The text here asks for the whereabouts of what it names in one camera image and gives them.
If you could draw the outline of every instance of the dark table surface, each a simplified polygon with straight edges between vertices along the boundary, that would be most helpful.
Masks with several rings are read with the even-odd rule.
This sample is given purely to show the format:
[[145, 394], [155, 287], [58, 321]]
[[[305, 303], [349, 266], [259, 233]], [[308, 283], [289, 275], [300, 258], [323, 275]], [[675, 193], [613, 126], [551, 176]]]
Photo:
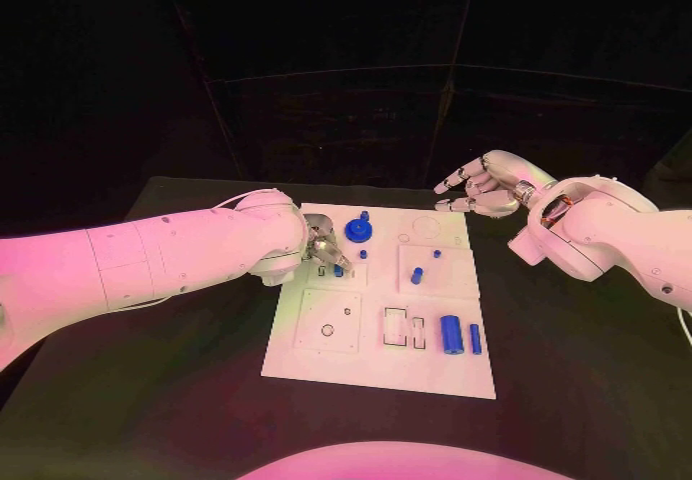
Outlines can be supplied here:
[[[267, 184], [155, 177], [135, 220]], [[279, 185], [302, 202], [430, 209], [426, 191]], [[692, 478], [691, 348], [620, 269], [594, 283], [468, 216], [498, 400], [260, 376], [280, 288], [246, 276], [48, 339], [0, 415], [5, 479], [228, 479], [367, 440], [453, 445], [577, 478]]]

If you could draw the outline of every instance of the robotic hand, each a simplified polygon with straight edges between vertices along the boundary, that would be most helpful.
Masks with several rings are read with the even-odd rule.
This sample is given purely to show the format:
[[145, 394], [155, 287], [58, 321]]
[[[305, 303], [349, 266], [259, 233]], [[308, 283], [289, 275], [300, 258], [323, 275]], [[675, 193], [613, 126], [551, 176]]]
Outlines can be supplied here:
[[509, 248], [530, 265], [548, 257], [589, 282], [619, 265], [654, 297], [692, 310], [692, 210], [659, 212], [616, 178], [597, 175], [558, 182], [502, 150], [466, 164], [436, 193], [465, 180], [469, 196], [440, 201], [436, 209], [499, 218], [524, 205], [528, 224]]
[[309, 260], [352, 268], [332, 220], [303, 216], [279, 190], [212, 209], [0, 240], [0, 370], [67, 325], [246, 273], [279, 285]]

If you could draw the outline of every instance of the white pegboard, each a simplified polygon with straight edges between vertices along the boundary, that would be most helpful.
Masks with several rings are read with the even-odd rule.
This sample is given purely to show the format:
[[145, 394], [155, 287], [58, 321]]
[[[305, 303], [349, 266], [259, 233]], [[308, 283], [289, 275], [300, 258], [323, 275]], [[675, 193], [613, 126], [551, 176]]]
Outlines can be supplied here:
[[[374, 235], [357, 244], [344, 228], [364, 210]], [[321, 272], [316, 264], [305, 263], [282, 287], [263, 375], [495, 399], [463, 214], [321, 204], [303, 204], [302, 211], [332, 218], [339, 247], [357, 265], [354, 275], [335, 277], [334, 269]], [[411, 283], [416, 266], [426, 271], [420, 285]], [[400, 323], [385, 321], [385, 309]], [[445, 315], [460, 318], [460, 355], [443, 351]], [[472, 354], [473, 323], [481, 327], [481, 355]], [[400, 345], [385, 344], [387, 334]]]

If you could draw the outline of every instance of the white board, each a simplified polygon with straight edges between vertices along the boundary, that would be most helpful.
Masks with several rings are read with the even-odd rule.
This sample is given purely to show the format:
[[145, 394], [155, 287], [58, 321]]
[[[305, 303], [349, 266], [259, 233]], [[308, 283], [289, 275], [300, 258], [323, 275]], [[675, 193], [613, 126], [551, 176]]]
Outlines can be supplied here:
[[[357, 244], [344, 229], [364, 210], [374, 234]], [[302, 211], [332, 218], [355, 269], [336, 277], [334, 267], [303, 263], [283, 285], [263, 375], [495, 399], [463, 214], [323, 204], [303, 204]], [[424, 269], [419, 285], [416, 267]], [[459, 355], [445, 353], [446, 315], [460, 319]], [[472, 324], [481, 329], [481, 354], [472, 353]]]

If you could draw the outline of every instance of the white base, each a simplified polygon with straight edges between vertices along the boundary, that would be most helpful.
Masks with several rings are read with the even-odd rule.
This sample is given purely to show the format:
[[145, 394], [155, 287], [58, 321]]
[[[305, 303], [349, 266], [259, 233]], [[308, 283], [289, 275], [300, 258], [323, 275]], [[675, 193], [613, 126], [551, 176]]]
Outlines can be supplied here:
[[[344, 229], [364, 210], [374, 235], [357, 244]], [[332, 218], [338, 245], [357, 265], [342, 278], [334, 267], [321, 276], [312, 263], [296, 270], [295, 281], [282, 289], [263, 376], [495, 399], [463, 214], [321, 204], [303, 204], [302, 211]], [[368, 251], [365, 260], [361, 250]], [[440, 258], [434, 250], [442, 251]], [[424, 269], [420, 285], [411, 283], [416, 266]], [[397, 343], [406, 346], [385, 345], [385, 308], [407, 310], [406, 318], [394, 318], [401, 319], [396, 338], [406, 337]], [[460, 355], [443, 350], [445, 315], [460, 318], [466, 349]], [[414, 318], [424, 319], [423, 332]], [[481, 327], [481, 355], [472, 353], [473, 323]]]

